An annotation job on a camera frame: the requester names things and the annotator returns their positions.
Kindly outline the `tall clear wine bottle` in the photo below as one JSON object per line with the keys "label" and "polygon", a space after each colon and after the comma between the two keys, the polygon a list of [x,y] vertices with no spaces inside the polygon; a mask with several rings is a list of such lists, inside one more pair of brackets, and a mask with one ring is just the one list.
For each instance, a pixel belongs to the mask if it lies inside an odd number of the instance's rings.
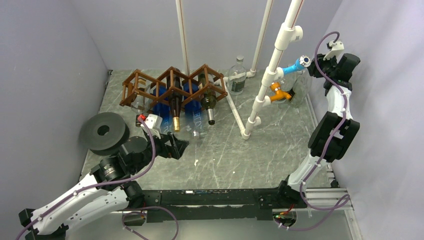
{"label": "tall clear wine bottle", "polygon": [[293,108],[299,108],[311,89],[313,78],[310,76],[307,69],[297,71],[293,73],[292,76],[293,85],[289,92],[292,98],[289,100],[288,104]]}

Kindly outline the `clear bottle black cap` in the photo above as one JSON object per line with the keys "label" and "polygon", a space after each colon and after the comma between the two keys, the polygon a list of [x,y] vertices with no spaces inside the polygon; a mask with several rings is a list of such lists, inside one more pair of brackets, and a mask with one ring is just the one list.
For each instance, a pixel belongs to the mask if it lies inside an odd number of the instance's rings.
{"label": "clear bottle black cap", "polygon": [[138,120],[140,115],[143,115],[143,118],[146,119],[149,115],[150,104],[152,100],[149,97],[144,95],[137,95],[134,98],[134,101],[131,103],[131,110],[135,112],[135,126],[141,127],[141,122]]}

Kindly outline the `wide clear jar bottle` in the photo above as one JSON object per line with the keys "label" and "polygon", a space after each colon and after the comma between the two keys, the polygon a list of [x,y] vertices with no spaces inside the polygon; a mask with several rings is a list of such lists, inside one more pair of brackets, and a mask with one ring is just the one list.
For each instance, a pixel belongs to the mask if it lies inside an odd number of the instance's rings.
{"label": "wide clear jar bottle", "polygon": [[283,77],[280,77],[278,79],[279,83],[280,83],[280,88],[283,92],[288,93],[288,98],[282,98],[280,100],[277,100],[278,103],[284,103],[287,102],[288,100],[290,100],[293,96],[292,93],[290,93],[290,91],[293,88],[294,82],[295,82],[295,74],[292,73],[288,73],[285,74]]}

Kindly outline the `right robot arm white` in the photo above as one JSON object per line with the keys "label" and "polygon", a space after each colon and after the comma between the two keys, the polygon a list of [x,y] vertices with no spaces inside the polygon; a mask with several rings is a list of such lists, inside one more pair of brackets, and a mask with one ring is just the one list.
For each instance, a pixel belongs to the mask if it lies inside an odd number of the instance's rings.
{"label": "right robot arm white", "polygon": [[349,98],[353,89],[350,78],[360,62],[351,53],[337,59],[336,54],[329,52],[314,58],[303,55],[293,65],[277,69],[278,76],[306,70],[311,77],[325,78],[323,87],[328,102],[327,112],[309,139],[308,155],[277,188],[275,201],[280,207],[308,205],[307,187],[322,168],[345,155],[358,133],[360,123],[350,113]]}

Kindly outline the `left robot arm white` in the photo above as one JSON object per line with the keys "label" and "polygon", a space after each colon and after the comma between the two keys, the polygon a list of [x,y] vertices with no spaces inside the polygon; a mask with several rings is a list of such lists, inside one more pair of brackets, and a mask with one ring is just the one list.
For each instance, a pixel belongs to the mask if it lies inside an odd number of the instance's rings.
{"label": "left robot arm white", "polygon": [[156,157],[178,160],[188,146],[188,141],[172,133],[154,136],[152,141],[130,137],[60,197],[38,209],[22,210],[18,216],[24,229],[17,239],[63,240],[72,230],[108,213],[146,207],[136,179],[149,171]]}

